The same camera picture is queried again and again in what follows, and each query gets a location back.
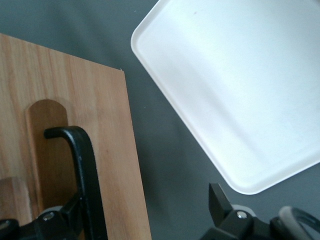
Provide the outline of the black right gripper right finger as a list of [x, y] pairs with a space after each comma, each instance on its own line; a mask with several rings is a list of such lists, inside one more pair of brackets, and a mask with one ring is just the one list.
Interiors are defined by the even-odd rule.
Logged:
[[218, 183], [208, 188], [208, 208], [214, 226], [202, 240], [271, 240], [270, 226], [262, 222], [252, 209], [231, 204]]

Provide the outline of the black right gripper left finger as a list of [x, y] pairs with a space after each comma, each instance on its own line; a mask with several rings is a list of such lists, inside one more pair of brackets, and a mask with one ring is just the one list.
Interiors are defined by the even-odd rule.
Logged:
[[20, 226], [15, 240], [79, 240], [83, 234], [82, 201], [76, 193], [65, 205], [52, 207]]

